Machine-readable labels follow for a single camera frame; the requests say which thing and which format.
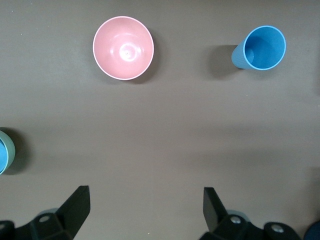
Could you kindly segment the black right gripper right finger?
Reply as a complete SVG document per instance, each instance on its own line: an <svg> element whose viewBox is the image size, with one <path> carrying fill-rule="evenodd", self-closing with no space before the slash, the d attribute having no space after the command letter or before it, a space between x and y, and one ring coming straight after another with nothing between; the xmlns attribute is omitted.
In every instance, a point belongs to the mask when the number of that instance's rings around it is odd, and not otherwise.
<svg viewBox="0 0 320 240"><path fill-rule="evenodd" d="M299 240L288 225L267 222L258 228L239 214L228 213L213 187L203 189L203 215L208 227L202 240Z"/></svg>

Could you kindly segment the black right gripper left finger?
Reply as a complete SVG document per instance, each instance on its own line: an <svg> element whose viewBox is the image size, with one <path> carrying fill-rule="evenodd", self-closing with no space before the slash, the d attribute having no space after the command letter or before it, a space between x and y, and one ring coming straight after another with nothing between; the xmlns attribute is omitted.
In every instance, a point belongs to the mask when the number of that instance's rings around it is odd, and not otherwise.
<svg viewBox="0 0 320 240"><path fill-rule="evenodd" d="M16 240L72 240L90 213L90 188L79 186L55 211L36 216L14 231Z"/></svg>

